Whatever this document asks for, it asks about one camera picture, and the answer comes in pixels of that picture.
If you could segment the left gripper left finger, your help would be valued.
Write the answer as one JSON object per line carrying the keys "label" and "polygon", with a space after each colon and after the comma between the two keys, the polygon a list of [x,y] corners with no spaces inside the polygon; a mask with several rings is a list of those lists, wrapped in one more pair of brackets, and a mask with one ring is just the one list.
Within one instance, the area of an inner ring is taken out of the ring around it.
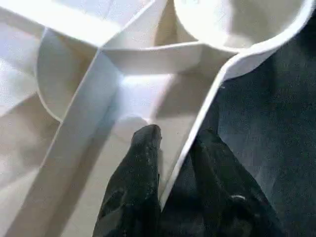
{"label": "left gripper left finger", "polygon": [[158,233],[158,155],[161,129],[137,130],[110,177],[94,226],[95,237],[155,237]]}

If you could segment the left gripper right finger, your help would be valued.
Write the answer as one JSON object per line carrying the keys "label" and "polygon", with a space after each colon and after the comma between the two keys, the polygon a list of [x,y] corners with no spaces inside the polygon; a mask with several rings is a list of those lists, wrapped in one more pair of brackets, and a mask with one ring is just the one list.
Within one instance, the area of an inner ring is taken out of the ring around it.
{"label": "left gripper right finger", "polygon": [[257,181],[212,129],[195,138],[194,173],[209,237],[284,236]]}

